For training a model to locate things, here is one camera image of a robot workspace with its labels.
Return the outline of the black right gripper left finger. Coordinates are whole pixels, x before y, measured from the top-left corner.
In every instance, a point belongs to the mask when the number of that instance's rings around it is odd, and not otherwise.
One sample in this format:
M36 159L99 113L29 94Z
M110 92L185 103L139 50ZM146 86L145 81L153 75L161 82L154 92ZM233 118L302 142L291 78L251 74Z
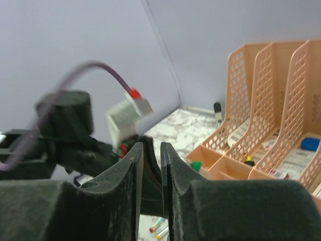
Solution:
M64 181L2 181L1 240L137 240L143 145L76 187Z

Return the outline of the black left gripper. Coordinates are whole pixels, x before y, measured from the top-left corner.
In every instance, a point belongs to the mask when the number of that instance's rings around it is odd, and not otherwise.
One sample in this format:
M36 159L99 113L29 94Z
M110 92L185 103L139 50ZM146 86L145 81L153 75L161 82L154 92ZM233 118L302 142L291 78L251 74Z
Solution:
M143 177L141 195L141 214L166 217L163 206L161 169L154 153L153 138L134 135L123 140L117 153L111 144L99 142L99 151L83 151L79 154L80 175L75 177L75 185L80 187L93 177L104 172L124 158L139 140L143 144Z

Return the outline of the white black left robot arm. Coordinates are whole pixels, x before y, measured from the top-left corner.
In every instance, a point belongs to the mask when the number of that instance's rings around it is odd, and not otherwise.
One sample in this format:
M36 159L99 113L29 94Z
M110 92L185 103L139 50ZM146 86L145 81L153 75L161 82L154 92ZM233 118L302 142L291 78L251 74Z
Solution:
M153 139L136 132L122 138L118 153L112 145L96 140L90 94L66 91L54 105L39 136L21 162L12 170L1 171L1 180L50 179L56 165L67 173L96 177L129 153L138 142L143 144L141 213L164 216L161 171L153 148Z

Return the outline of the green pen cap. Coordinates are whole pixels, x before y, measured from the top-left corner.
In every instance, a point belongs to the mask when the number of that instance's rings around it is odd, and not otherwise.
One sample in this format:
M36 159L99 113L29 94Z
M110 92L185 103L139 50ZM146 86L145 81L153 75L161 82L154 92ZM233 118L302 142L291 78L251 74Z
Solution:
M202 167L202 162L200 161L191 162L190 167L196 172L199 172Z

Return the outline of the white pen red end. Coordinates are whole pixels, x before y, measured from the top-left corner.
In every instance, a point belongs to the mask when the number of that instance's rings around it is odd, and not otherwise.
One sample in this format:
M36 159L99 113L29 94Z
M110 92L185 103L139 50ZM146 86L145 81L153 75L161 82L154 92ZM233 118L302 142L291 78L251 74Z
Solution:
M165 218L160 217L148 230L150 233L153 233L158 229L158 227L164 222Z

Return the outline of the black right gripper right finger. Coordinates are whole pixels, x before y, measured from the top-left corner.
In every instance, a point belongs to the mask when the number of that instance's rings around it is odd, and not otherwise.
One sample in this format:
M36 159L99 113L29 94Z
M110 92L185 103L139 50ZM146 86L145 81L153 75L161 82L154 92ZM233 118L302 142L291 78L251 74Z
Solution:
M169 240L320 240L320 213L291 180L210 181L160 146Z

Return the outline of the white pen yellow end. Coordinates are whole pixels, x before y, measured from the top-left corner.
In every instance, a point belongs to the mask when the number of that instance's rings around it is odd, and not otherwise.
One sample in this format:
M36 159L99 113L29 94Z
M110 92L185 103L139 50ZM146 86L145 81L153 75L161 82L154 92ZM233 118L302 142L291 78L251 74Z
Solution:
M169 227L167 226L156 235L156 240L162 240L163 238L166 237L168 233L169 233Z

